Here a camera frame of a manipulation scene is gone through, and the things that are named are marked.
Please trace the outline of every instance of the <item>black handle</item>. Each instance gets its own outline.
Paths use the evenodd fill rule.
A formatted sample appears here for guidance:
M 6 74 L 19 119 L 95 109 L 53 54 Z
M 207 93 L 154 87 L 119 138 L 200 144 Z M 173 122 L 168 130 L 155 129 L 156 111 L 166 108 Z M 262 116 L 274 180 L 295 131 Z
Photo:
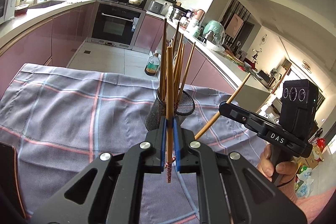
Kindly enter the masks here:
M 283 161 L 292 160 L 292 155 L 284 152 L 279 147 L 271 145 L 271 157 L 269 158 L 274 166 L 274 172 L 272 175 L 272 182 L 275 186 L 278 186 L 283 175 L 276 172 L 276 166 Z

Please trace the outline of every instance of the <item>bottle label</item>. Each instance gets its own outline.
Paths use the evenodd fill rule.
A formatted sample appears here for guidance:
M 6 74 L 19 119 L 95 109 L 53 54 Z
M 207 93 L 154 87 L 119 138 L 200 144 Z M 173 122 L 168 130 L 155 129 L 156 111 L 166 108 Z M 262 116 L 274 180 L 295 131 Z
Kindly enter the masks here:
M 159 65 L 154 65 L 152 63 L 148 63 L 146 66 L 146 71 L 149 73 L 156 73 L 158 70 Z

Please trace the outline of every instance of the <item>built-in oven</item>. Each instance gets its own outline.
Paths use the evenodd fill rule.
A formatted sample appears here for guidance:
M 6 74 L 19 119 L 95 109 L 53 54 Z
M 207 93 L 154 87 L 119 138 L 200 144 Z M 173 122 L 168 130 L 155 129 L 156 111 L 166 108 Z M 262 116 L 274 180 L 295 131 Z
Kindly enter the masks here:
M 131 50 L 145 13 L 125 5 L 99 1 L 90 41 Z

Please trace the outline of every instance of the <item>plastic bottle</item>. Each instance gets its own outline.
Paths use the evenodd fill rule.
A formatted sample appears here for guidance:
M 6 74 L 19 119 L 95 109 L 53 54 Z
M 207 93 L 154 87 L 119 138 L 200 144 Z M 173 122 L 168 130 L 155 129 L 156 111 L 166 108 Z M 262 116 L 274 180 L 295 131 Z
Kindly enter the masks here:
M 159 53 L 156 52 L 152 57 L 149 58 L 147 66 L 145 68 L 145 73 L 147 75 L 153 76 L 158 71 L 160 65 Z

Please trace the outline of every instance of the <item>utensil holder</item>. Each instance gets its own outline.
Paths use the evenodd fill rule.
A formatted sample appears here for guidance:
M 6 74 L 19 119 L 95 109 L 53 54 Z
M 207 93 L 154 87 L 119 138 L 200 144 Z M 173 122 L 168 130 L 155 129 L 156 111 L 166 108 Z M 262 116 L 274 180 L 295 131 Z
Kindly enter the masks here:
M 178 119 L 179 123 L 181 124 L 187 118 L 187 116 L 194 112 L 194 110 L 194 100 L 187 92 L 183 91 L 177 109 L 174 111 L 174 117 Z M 166 116 L 166 103 L 160 99 L 159 89 L 157 89 L 154 104 L 145 119 L 145 126 L 147 130 L 151 131 L 158 129 L 162 116 Z

